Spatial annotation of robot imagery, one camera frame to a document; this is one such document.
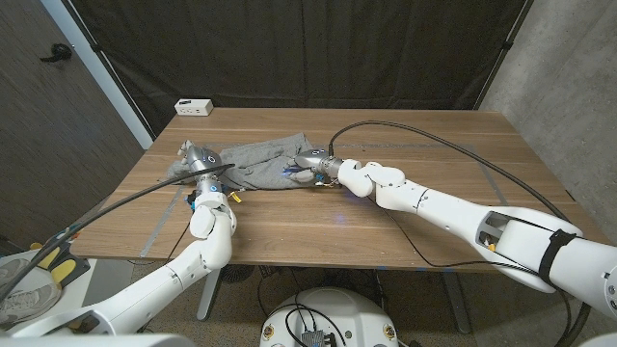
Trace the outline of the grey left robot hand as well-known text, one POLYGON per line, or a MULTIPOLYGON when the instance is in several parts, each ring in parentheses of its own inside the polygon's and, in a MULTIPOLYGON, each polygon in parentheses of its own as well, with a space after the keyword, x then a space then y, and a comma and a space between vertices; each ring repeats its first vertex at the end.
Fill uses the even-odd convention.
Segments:
MULTIPOLYGON (((196 146, 190 140, 186 140, 179 148, 178 155, 182 156, 181 164, 185 166, 190 173, 212 169, 222 166, 222 159, 218 153, 207 148, 196 146)), ((222 183, 218 180, 218 175, 223 170, 203 173, 196 175, 196 187, 200 193, 218 192, 222 193, 222 183)))

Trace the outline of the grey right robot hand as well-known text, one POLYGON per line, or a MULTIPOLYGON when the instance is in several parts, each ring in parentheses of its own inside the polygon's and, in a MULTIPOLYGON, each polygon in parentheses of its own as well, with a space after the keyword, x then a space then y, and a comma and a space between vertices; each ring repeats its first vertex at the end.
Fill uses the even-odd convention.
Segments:
POLYGON ((284 165, 282 175, 299 183, 332 186, 338 184, 343 160, 326 149, 310 149, 295 155, 284 165))

